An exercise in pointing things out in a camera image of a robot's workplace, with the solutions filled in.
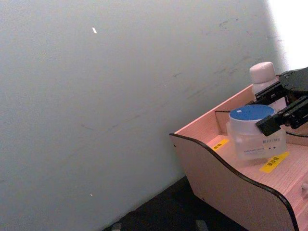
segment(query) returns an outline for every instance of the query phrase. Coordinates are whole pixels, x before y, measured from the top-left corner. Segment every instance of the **white wall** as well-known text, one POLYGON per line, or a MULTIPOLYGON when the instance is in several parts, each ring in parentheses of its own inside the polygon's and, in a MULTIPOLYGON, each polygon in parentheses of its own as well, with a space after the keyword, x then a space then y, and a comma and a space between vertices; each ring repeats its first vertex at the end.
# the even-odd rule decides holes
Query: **white wall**
POLYGON ((268 2, 271 23, 278 32, 274 42, 277 44, 283 68, 294 70, 307 67, 308 31, 305 27, 308 20, 308 2, 302 0, 268 0, 268 2))
POLYGON ((181 178, 168 134, 281 71, 267 21, 259 0, 1 1, 0 229, 98 231, 181 178))

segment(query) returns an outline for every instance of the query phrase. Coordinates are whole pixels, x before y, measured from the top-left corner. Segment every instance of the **dark floor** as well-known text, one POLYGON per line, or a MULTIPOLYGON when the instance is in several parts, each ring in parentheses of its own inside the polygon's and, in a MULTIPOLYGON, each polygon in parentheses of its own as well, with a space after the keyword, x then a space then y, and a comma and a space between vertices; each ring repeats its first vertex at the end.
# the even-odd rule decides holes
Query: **dark floor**
POLYGON ((204 220, 209 231, 246 231, 197 198, 187 178, 126 214, 119 223, 121 231, 195 231, 196 220, 204 220))

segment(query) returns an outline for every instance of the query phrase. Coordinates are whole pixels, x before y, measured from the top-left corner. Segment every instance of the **bright light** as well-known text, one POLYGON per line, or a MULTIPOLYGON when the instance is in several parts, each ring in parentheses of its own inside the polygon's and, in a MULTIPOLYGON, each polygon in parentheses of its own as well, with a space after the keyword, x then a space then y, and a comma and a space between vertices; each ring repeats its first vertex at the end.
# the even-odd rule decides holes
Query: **bright light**
POLYGON ((269 10, 280 37, 278 47, 288 70, 308 66, 308 1, 268 0, 269 10))

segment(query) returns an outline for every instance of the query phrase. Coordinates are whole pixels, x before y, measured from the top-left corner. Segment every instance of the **white bottle cap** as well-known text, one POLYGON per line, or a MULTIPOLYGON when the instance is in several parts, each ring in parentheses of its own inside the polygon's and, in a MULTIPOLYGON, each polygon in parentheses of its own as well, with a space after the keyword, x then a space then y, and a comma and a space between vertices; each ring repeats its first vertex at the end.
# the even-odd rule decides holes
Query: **white bottle cap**
POLYGON ((232 110, 229 114, 230 128, 243 135, 261 135, 256 122, 275 114, 275 110, 266 105, 246 105, 232 110))
POLYGON ((265 83, 275 79, 274 65, 271 62, 258 63, 249 70, 253 83, 265 83))

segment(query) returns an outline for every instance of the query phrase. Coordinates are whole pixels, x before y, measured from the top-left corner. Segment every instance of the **wooden box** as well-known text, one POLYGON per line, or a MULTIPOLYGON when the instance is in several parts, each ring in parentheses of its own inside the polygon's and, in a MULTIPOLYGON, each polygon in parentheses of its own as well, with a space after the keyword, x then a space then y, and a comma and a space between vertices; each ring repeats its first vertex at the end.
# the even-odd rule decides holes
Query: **wooden box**
POLYGON ((200 199, 249 231, 308 231, 308 191, 302 189, 308 138, 287 135, 289 155, 270 173, 260 170, 268 159, 239 160, 226 140, 228 111, 253 100, 251 88, 171 133, 171 140, 200 199))

